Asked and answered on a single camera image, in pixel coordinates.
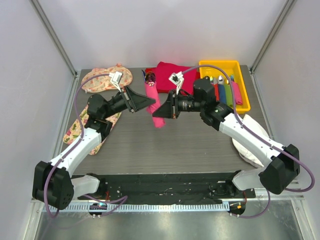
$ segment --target red cloth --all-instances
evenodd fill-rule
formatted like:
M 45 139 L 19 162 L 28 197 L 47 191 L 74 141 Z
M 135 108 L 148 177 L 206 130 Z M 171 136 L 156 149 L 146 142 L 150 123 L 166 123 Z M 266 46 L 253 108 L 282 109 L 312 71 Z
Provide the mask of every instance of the red cloth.
M 200 72 L 199 71 L 197 71 L 195 74 L 195 80 L 197 80 L 197 79 L 200 79 Z
M 213 84 L 214 86 L 214 94 L 215 94 L 215 100 L 219 102 L 219 89 L 218 89 L 218 84 Z
M 159 62 L 159 64 L 155 68 L 146 69 L 152 71 L 155 74 L 155 81 L 156 81 L 156 89 L 158 93 L 168 93 L 172 89 L 176 89 L 177 86 L 174 85 L 170 80 L 169 77 L 172 73 L 179 73 L 189 69 L 189 66 L 178 66 L 172 63 L 166 62 Z M 184 81 L 182 84 L 182 89 L 187 91 L 190 94 L 193 94 L 193 83 L 196 80 L 197 70 L 194 69 L 192 71 L 187 72 L 183 75 Z
M 242 96 L 241 96 L 241 93 L 240 93 L 240 89 L 239 89 L 238 83 L 232 81 L 231 84 L 232 84 L 233 91 L 234 91 L 234 96 L 233 97 L 235 98 L 235 104 L 238 104 L 238 105 L 244 104 L 244 102 L 242 100 Z

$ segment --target yellow plastic basket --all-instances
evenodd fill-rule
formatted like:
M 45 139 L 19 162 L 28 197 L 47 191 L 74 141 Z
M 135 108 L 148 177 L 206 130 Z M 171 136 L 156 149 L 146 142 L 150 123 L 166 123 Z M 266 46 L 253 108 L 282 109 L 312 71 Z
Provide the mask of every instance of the yellow plastic basket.
M 239 85 L 240 93 L 242 96 L 242 105 L 236 105 L 235 109 L 238 114 L 244 114 L 250 111 L 251 106 L 249 102 L 249 98 L 246 91 L 246 86 L 244 83 L 244 79 L 242 77 L 240 65 L 238 61 L 235 60 L 201 60 L 199 61 L 199 65 L 210 64 L 217 66 L 223 69 L 226 74 L 234 75 L 234 81 Z M 200 77 L 204 78 L 205 76 L 216 77 L 218 79 L 219 75 L 223 75 L 220 71 L 212 68 L 212 67 L 201 67 L 200 68 Z

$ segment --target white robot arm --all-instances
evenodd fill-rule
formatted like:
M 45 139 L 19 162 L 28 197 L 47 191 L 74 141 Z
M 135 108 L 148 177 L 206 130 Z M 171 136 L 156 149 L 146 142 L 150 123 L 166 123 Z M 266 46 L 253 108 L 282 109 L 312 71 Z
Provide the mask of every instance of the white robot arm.
M 274 194 L 280 194 L 300 173 L 298 163 L 270 146 L 283 149 L 296 159 L 299 159 L 298 149 L 292 144 L 284 147 L 281 143 L 262 134 L 259 136 L 269 145 L 258 140 L 242 127 L 242 123 L 238 122 L 232 108 L 216 101 L 215 89 L 208 79 L 198 79 L 194 82 L 193 95 L 183 90 L 180 90 L 178 94 L 176 90 L 171 90 L 165 103 L 152 116 L 177 119 L 180 112 L 200 112 L 204 123 L 237 140 L 262 162 L 264 167 L 234 173 L 232 184 L 236 189 L 244 191 L 265 187 Z
M 32 189 L 32 196 L 35 199 L 44 202 L 45 182 L 50 171 L 58 162 L 60 163 L 54 170 L 46 191 L 49 205 L 63 210 L 72 199 L 85 194 L 97 193 L 100 195 L 105 193 L 106 183 L 103 178 L 89 173 L 83 177 L 72 179 L 74 171 L 90 151 L 109 135 L 112 123 L 107 121 L 106 118 L 125 109 L 134 113 L 156 102 L 152 98 L 132 91 L 128 86 L 119 88 L 119 91 L 109 101 L 106 101 L 100 94 L 90 96 L 87 109 L 89 117 L 84 126 L 83 138 L 79 136 L 50 162 L 40 161 L 36 165 Z

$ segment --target white wall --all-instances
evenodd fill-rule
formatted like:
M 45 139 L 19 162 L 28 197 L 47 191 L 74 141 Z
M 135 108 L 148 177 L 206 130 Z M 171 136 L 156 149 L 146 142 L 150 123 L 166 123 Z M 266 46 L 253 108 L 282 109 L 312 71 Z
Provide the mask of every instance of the white wall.
M 53 154 L 72 75 L 27 0 L 0 1 L 0 233 L 21 239 L 34 168 Z
M 212 58 L 252 65 L 285 0 L 39 2 L 80 70 Z
M 296 145 L 315 174 L 314 189 L 305 193 L 315 226 L 320 222 L 319 8 L 318 0 L 297 1 L 256 71 L 275 138 Z M 310 183 L 304 170 L 300 181 L 303 187 Z

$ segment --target purple cable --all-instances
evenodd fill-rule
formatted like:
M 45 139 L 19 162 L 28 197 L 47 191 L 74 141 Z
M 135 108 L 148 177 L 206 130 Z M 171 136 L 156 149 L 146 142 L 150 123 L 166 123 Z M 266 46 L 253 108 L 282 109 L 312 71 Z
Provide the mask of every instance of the purple cable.
M 270 203 L 271 203 L 271 196 L 270 196 L 270 192 L 267 190 L 266 193 L 268 194 L 268 203 L 266 204 L 265 209 L 260 212 L 259 214 L 253 215 L 253 216 L 238 216 L 237 214 L 232 213 L 233 216 L 237 217 L 237 218 L 241 218 L 241 219 L 254 219 L 257 217 L 260 217 L 262 214 L 264 214 L 268 208 L 270 207 Z
M 88 198 L 88 199 L 95 200 L 96 202 L 102 203 L 102 204 L 115 204 L 115 203 L 120 202 L 122 200 L 127 200 L 127 198 L 128 198 L 128 196 L 123 196 L 123 197 L 121 197 L 121 198 L 119 198 L 117 200 L 113 200 L 113 201 L 101 201 L 100 199 L 96 199 L 96 198 L 94 198 L 94 197 L 92 197 L 92 196 L 90 196 L 88 194 L 85 194 L 83 196 Z
M 194 69 L 198 69 L 198 68 L 202 68 L 202 67 L 208 67 L 208 68 L 214 68 L 214 69 L 217 69 L 218 71 L 220 71 L 221 73 L 223 73 L 223 75 L 226 77 L 226 79 L 228 79 L 229 83 L 231 83 L 231 79 L 230 77 L 228 76 L 228 74 L 223 71 L 220 67 L 217 67 L 217 66 L 214 66 L 214 65 L 210 65 L 210 64 L 204 64 L 204 65 L 199 65 L 199 66 L 193 66 L 185 71 L 182 72 L 182 74 L 185 74 L 189 71 L 192 71 Z M 241 123 L 241 119 L 239 117 L 239 115 L 237 114 L 237 111 L 236 111 L 236 99 L 235 99 L 235 94 L 234 94 L 234 87 L 232 84 L 230 84 L 230 88 L 231 88 L 231 94 L 232 94 L 232 103 L 233 103 L 233 113 L 234 113 L 234 116 L 236 118 L 236 120 L 238 121 L 238 123 Z M 256 137 L 258 140 L 260 140 L 262 143 L 266 144 L 267 146 L 269 146 L 270 148 L 278 151 L 279 153 L 282 153 L 283 155 L 287 156 L 288 158 L 292 159 L 293 161 L 295 161 L 297 164 L 299 164 L 301 167 L 303 167 L 307 173 L 310 175 L 311 177 L 311 183 L 310 185 L 305 188 L 305 189 L 290 189 L 290 188 L 285 188 L 285 190 L 287 191 L 290 191 L 290 192 L 295 192 L 295 193 L 304 193 L 304 192 L 307 192 L 309 190 L 311 190 L 314 186 L 315 186 L 315 176 L 314 174 L 312 173 L 312 171 L 308 168 L 307 165 L 305 165 L 303 162 L 299 161 L 298 159 L 296 159 L 294 156 L 290 155 L 289 153 L 283 151 L 282 149 L 276 147 L 276 146 L 273 146 L 271 143 L 269 143 L 268 141 L 264 140 L 262 137 L 260 137 L 258 134 L 256 134 L 254 131 L 252 131 L 250 128 L 248 128 L 246 125 L 242 124 L 242 126 L 245 130 L 247 130 L 251 135 L 253 135 L 254 137 Z
M 81 143 L 84 135 L 85 135 L 85 128 L 84 128 L 84 125 L 82 124 L 81 122 L 81 118 L 79 116 L 79 112 L 78 112 L 78 106 L 77 106 L 77 97 L 78 97 L 78 94 L 79 94 L 79 91 L 81 90 L 81 88 L 87 83 L 89 82 L 90 80 L 92 79 L 95 79 L 95 78 L 98 78 L 98 77 L 103 77 L 103 76 L 108 76 L 109 73 L 103 73 L 103 74 L 98 74 L 98 75 L 95 75 L 95 76 L 92 76 L 92 77 L 89 77 L 87 80 L 85 80 L 81 86 L 77 89 L 76 93 L 75 93 L 75 96 L 74 96 L 74 100 L 73 100 L 73 104 L 74 104 L 74 110 L 75 110 L 75 114 L 76 114 L 76 118 L 77 120 L 79 121 L 79 124 L 80 124 L 80 128 L 81 128 L 81 135 L 80 135 L 80 138 L 79 140 L 75 143 L 75 145 L 73 145 L 60 159 L 59 161 L 56 162 L 56 164 L 53 166 L 53 168 L 51 169 L 51 171 L 49 172 L 48 174 L 48 177 L 46 178 L 45 180 L 45 183 L 44 183 L 44 189 L 43 189 L 43 200 L 44 200 L 44 207 L 45 207 L 45 210 L 46 212 L 48 213 L 49 217 L 54 219 L 58 216 L 58 213 L 59 213 L 59 209 L 56 211 L 55 215 L 53 215 L 49 209 L 49 203 L 48 203 L 48 186 L 49 186 L 49 182 L 50 182 L 50 179 L 54 173 L 54 171 L 56 170 L 56 168 L 58 167 L 58 165 Z
M 120 202 L 119 204 L 118 204 L 118 206 L 116 206 L 114 209 L 112 209 L 111 211 L 108 211 L 108 212 L 106 212 L 106 213 L 104 213 L 104 214 L 101 214 L 101 216 L 102 217 L 104 217 L 104 216 L 107 216 L 107 215 L 109 215 L 109 214 L 111 214 L 111 213 L 113 213 L 115 210 L 117 210 L 122 204 L 124 204 L 125 203 L 125 201 L 127 200 L 127 198 L 128 198 L 128 196 L 124 196 L 124 197 L 122 197 L 122 198 L 120 198 L 120 199 L 118 199 L 118 200 L 114 200 L 114 201 L 102 201 L 102 203 L 104 203 L 104 204 L 106 204 L 106 203 L 111 203 L 111 202 L 115 202 L 115 201 L 120 201 L 121 199 L 123 199 L 122 200 L 122 202 Z M 106 207 L 104 207 L 104 206 L 94 206 L 95 208 L 98 208 L 98 209 L 107 209 Z M 68 229 L 71 229 L 71 228 L 73 228 L 73 227 L 75 227 L 76 225 L 78 225 L 78 224 L 80 224 L 80 223 L 82 223 L 82 222 L 84 222 L 84 221 L 86 221 L 86 220 L 88 220 L 88 219 L 91 219 L 91 216 L 89 216 L 89 217 L 86 217 L 86 218 L 83 218 L 83 219 L 81 219 L 80 221 L 78 221 L 78 222 L 76 222 L 75 224 L 72 224 L 71 226 L 57 226 L 57 225 L 55 225 L 54 223 L 53 223 L 53 219 L 51 219 L 50 220 L 50 222 L 47 224 L 47 226 L 46 226 L 46 228 L 45 228 L 45 230 L 43 231 L 43 233 L 42 233 L 42 236 L 41 236 L 41 240 L 42 239 L 44 239 L 44 237 L 45 237 L 45 235 L 46 235 L 46 233 L 47 233 L 47 231 L 48 231 L 48 229 L 49 229 L 49 226 L 53 226 L 55 229 L 59 229 L 59 230 L 68 230 Z

